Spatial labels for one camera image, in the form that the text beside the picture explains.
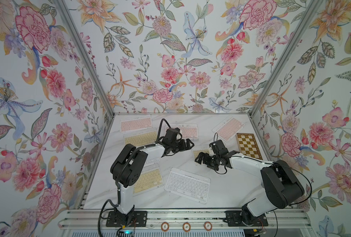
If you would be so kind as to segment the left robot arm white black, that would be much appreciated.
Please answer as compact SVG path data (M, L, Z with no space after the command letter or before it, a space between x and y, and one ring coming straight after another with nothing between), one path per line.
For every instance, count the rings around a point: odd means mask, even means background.
M110 169L118 190L118 203L115 208L124 215L134 210L133 186L148 158L172 156L191 150L194 146L189 138L182 138L179 128L167 129L165 136L158 136L152 144L140 147L125 145Z

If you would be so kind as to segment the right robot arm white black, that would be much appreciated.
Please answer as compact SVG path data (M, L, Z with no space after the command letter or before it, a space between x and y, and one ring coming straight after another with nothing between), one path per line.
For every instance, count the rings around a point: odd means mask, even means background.
M263 214L284 209L305 194L293 169L284 161L265 162L238 151L228 151L222 140L210 143L211 155L200 152L195 162L218 171L220 166L261 179L262 192L241 207L241 221L250 224Z

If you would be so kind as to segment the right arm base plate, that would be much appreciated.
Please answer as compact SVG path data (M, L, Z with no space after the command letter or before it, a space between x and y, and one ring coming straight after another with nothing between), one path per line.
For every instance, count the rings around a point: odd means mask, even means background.
M225 211L224 222L229 227L267 227L268 221L265 214L255 217L248 211L228 210Z

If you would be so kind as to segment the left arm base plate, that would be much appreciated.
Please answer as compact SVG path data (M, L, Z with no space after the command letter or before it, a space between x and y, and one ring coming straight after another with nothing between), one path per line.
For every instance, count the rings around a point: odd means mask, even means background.
M120 212L117 208L110 211L107 216L106 227L146 227L147 211L136 211L134 208L127 214Z

